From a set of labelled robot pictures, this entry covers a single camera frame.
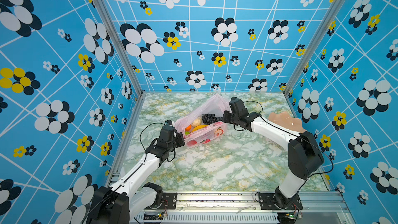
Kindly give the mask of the pink translucent plastic bag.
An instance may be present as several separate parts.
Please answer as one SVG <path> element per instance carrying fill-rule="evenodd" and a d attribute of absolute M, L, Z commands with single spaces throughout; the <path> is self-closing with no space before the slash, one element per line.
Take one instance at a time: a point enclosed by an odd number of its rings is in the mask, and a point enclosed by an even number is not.
<path fill-rule="evenodd" d="M 178 119 L 175 122 L 175 128 L 178 132 L 183 134 L 184 142 L 188 147 L 207 144 L 224 136 L 227 133 L 228 124 L 222 121 L 216 122 L 198 131 L 191 132 L 188 135 L 185 134 L 185 128 L 191 125 L 194 119 L 198 117 L 202 118 L 204 114 L 215 114 L 217 117 L 222 117 L 224 111 L 229 110 L 228 101 L 224 97 L 216 94 L 187 116 Z"/>

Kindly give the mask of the peach scalloped plastic bowl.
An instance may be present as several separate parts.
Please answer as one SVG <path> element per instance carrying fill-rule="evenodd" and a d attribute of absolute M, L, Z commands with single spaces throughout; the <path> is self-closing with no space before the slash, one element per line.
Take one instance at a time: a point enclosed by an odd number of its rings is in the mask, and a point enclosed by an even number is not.
<path fill-rule="evenodd" d="M 306 131 L 302 126 L 301 119 L 290 116 L 288 112 L 282 112 L 279 114 L 271 113 L 268 120 L 291 131 L 299 133 L 304 133 Z"/>

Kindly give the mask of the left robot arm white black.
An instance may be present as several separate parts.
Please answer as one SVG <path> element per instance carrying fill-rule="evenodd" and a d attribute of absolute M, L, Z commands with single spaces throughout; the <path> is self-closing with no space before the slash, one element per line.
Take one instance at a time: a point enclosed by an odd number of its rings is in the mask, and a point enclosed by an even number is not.
<path fill-rule="evenodd" d="M 141 160 L 109 187 L 99 188 L 83 224 L 128 224 L 147 207 L 162 204 L 163 188 L 144 183 L 176 148 L 185 145 L 183 134 L 169 123 L 163 125 L 159 137 L 145 149 Z"/>

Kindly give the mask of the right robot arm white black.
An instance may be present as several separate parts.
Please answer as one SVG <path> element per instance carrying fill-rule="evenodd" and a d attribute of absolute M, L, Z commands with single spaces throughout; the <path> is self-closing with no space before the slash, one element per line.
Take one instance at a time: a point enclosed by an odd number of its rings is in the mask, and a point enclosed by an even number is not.
<path fill-rule="evenodd" d="M 224 112 L 222 122 L 261 134 L 288 152 L 289 172 L 274 193 L 274 204 L 279 209 L 286 209 L 307 180 L 324 163 L 322 151 L 314 136 L 308 131 L 300 133 L 284 128 L 266 120 L 259 113 L 249 113 L 238 97 L 232 97 L 229 106 L 230 110 Z"/>

